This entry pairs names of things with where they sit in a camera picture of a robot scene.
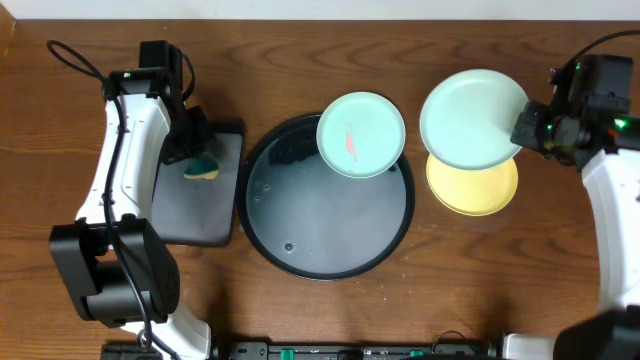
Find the red mark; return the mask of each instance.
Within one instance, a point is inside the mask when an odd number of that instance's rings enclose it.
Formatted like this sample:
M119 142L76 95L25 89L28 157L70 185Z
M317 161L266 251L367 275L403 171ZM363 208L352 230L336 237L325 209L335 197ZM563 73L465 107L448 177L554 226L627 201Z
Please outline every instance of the red mark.
M347 132L347 151L353 156L353 161L358 162L358 154L356 154L356 147L353 144L353 134L351 134L351 124L349 124L349 130Z

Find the wooden table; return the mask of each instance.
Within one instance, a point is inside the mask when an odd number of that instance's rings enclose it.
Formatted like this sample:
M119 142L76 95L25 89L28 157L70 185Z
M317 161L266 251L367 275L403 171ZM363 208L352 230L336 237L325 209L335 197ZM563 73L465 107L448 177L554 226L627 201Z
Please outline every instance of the wooden table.
M634 27L640 24L19 21L0 68L0 357L95 359L106 340L132 339L80 320L49 255L51 226L72 222L85 199L105 115L99 83L49 55L47 39L67 42L104 73L135 67L141 40L169 40L195 65L189 103L210 119L244 119L248 148L345 93L390 98L407 125L417 205L409 233L381 265L350 280L298 279L263 259L239 226L226 248L171 251L182 299L224 339L424 343L448 329L474 338L554 335L595 314L599 282L593 215L575 169L522 151L518 191L504 210L466 217L438 202L418 131L424 99L449 75L488 68L547 102L551 67L601 35ZM629 37L598 50L640 59L639 49L640 37Z

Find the sponge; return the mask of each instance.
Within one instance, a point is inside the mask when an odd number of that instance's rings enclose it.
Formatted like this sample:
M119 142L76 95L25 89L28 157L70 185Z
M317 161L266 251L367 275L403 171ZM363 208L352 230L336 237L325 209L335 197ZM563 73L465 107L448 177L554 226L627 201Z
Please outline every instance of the sponge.
M218 162L211 155L202 153L198 157L191 159L187 170L184 172L184 177L189 180L213 180L218 176L219 170Z

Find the yellow plate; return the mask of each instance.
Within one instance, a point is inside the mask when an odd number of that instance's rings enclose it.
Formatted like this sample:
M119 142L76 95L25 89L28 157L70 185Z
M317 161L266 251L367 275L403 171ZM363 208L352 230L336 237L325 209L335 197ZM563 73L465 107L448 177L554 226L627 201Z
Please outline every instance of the yellow plate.
M518 187L518 169L516 162L509 159L486 170L460 170L429 155L427 180L431 191L449 209L482 216L493 214L511 201Z

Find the green light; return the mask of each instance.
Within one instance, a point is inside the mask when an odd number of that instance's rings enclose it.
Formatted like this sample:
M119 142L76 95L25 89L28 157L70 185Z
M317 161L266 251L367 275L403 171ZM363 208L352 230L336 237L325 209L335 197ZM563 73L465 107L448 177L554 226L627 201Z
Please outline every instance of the green light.
M622 119L615 119L613 122L620 129L622 129L623 127L627 126L627 122L625 120L622 120Z

